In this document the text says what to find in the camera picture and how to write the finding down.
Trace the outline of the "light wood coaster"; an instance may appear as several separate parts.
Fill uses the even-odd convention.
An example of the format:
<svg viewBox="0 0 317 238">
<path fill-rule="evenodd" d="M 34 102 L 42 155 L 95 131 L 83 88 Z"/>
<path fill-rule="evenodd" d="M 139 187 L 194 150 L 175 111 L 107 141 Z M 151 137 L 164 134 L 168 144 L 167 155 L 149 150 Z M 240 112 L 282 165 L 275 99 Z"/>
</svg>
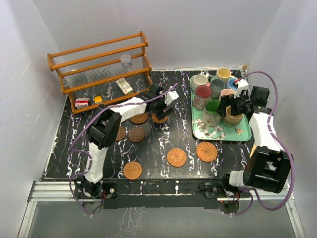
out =
<svg viewBox="0 0 317 238">
<path fill-rule="evenodd" d="M 158 119 L 158 117 L 154 113 L 152 113 L 151 117 L 155 123 L 159 123 L 159 124 L 164 123 L 168 120 L 168 116 L 165 116 L 163 119 Z"/>
<path fill-rule="evenodd" d="M 124 166 L 123 174 L 129 180 L 135 180 L 140 177 L 142 167 L 139 163 L 132 161 Z"/>
</svg>

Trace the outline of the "brown stoneware mug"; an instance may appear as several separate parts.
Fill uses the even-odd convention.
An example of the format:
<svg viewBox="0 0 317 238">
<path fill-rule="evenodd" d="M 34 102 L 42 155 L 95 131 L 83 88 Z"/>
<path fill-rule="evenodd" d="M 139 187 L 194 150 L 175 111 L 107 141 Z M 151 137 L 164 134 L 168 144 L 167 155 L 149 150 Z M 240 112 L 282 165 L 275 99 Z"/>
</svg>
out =
<svg viewBox="0 0 317 238">
<path fill-rule="evenodd" d="M 222 118 L 222 121 L 227 125 L 227 126 L 237 126 L 243 119 L 243 114 L 239 114 L 237 116 L 233 116 L 231 114 L 231 107 L 227 106 L 225 115 Z"/>
</svg>

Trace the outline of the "green inside mug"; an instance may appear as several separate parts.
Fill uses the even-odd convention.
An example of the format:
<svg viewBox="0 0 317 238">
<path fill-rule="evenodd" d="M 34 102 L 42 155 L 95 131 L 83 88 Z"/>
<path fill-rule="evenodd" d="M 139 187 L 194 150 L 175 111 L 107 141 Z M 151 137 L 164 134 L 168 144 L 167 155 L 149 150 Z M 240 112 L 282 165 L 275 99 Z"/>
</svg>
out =
<svg viewBox="0 0 317 238">
<path fill-rule="evenodd" d="M 218 99 L 208 100 L 205 104 L 202 114 L 202 121 L 205 125 L 216 127 L 221 120 L 220 114 L 217 112 L 220 106 Z"/>
</svg>

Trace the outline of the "brown ringed wooden saucer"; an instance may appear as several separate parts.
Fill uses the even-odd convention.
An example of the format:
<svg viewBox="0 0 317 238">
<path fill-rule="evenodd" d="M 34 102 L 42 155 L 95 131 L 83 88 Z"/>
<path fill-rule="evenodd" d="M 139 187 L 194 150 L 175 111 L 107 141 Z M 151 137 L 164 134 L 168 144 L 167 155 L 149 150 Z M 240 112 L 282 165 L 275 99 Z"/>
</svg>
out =
<svg viewBox="0 0 317 238">
<path fill-rule="evenodd" d="M 146 122 L 147 119 L 148 119 L 148 113 L 143 113 L 143 114 L 135 115 L 135 116 L 131 117 L 129 120 L 133 124 L 142 124 L 142 123 Z"/>
</svg>

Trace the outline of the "green floral tray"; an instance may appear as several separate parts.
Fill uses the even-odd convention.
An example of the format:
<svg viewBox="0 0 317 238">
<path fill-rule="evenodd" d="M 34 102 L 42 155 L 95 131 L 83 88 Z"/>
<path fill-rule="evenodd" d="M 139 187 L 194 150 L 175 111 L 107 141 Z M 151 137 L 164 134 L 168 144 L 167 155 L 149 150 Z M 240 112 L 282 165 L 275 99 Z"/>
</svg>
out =
<svg viewBox="0 0 317 238">
<path fill-rule="evenodd" d="M 195 92 L 191 90 L 192 129 L 193 134 L 197 139 L 226 141 L 248 141 L 249 139 L 251 139 L 252 132 L 245 115 L 243 115 L 242 121 L 237 126 L 227 126 L 222 121 L 222 118 L 216 127 L 205 125 L 202 121 L 203 110 L 197 110 L 193 107 L 194 95 Z"/>
</svg>

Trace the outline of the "pink halloween mug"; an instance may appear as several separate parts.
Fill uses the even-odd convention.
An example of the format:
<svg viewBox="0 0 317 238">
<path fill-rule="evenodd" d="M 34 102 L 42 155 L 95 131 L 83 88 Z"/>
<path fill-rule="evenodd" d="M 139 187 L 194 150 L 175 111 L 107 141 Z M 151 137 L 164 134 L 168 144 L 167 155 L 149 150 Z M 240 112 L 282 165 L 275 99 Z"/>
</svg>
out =
<svg viewBox="0 0 317 238">
<path fill-rule="evenodd" d="M 198 86 L 193 99 L 193 107 L 197 110 L 203 110 L 207 100 L 211 97 L 212 90 L 209 86 Z"/>
</svg>

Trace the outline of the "dark walnut coaster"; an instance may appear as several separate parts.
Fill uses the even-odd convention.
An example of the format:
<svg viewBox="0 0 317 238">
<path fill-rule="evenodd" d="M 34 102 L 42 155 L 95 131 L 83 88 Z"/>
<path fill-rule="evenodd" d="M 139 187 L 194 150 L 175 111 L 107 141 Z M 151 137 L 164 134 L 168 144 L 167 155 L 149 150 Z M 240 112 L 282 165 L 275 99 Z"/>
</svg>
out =
<svg viewBox="0 0 317 238">
<path fill-rule="evenodd" d="M 134 127 L 128 132 L 128 139 L 133 143 L 139 143 L 145 138 L 145 132 L 140 127 Z"/>
<path fill-rule="evenodd" d="M 126 136 L 126 129 L 124 127 L 120 126 L 118 129 L 115 141 L 121 141 L 125 138 L 125 136 Z"/>
</svg>

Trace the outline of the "woven rattan coaster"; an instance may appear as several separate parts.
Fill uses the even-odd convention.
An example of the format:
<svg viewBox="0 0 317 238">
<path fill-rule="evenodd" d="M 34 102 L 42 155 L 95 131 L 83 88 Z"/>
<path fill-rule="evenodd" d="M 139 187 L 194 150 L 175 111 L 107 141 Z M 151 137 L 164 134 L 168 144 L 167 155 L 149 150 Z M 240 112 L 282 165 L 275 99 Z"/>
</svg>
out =
<svg viewBox="0 0 317 238">
<path fill-rule="evenodd" d="M 196 147 L 196 154 L 203 162 L 212 162 L 217 158 L 217 148 L 209 142 L 202 142 Z"/>
<path fill-rule="evenodd" d="M 179 168 L 185 165 L 187 161 L 186 153 L 180 148 L 173 148 L 167 154 L 167 161 L 170 165 Z"/>
</svg>

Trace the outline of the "orange wooden shelf rack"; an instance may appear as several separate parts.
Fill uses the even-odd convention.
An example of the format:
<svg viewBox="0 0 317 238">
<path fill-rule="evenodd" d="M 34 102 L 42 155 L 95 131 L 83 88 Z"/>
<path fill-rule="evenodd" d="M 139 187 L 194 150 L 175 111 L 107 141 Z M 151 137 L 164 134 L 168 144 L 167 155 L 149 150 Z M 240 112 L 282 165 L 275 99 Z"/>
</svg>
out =
<svg viewBox="0 0 317 238">
<path fill-rule="evenodd" d="M 59 77 L 61 91 L 67 95 L 73 114 L 95 109 L 94 98 L 101 96 L 103 104 L 111 105 L 149 90 L 152 66 L 146 54 L 148 39 L 143 31 L 74 49 L 47 54 L 48 66 Z M 124 68 L 120 57 L 132 57 L 132 66 Z M 133 93 L 124 95 L 116 81 L 124 77 Z M 77 98 L 89 98 L 90 105 L 76 109 Z"/>
</svg>

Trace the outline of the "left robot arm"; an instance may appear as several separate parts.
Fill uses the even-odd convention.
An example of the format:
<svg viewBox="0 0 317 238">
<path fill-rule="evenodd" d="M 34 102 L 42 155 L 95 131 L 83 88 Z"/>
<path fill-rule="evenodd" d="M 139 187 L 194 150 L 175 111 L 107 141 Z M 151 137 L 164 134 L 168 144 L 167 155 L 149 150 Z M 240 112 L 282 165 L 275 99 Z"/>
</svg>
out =
<svg viewBox="0 0 317 238">
<path fill-rule="evenodd" d="M 73 141 L 70 149 L 88 156 L 84 172 L 74 174 L 70 183 L 91 198 L 102 193 L 101 181 L 108 148 L 115 142 L 121 123 L 143 113 L 151 112 L 163 119 L 172 111 L 172 104 L 179 98 L 175 83 L 168 90 L 152 84 L 149 90 L 116 105 L 101 104 L 92 120 Z"/>
</svg>

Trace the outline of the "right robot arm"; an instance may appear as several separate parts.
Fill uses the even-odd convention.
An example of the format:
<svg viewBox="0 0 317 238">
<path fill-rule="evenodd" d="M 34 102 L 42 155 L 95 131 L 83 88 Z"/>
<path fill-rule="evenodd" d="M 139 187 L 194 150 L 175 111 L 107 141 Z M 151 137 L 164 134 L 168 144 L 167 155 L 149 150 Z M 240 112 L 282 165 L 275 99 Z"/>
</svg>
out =
<svg viewBox="0 0 317 238">
<path fill-rule="evenodd" d="M 228 197 L 238 193 L 240 187 L 280 193 L 291 165 L 289 156 L 276 140 L 272 110 L 266 106 L 269 89 L 254 86 L 251 92 L 238 89 L 236 93 L 238 96 L 221 96 L 221 115 L 227 110 L 233 116 L 245 115 L 253 132 L 255 149 L 244 170 L 227 172 L 212 190 Z"/>
</svg>

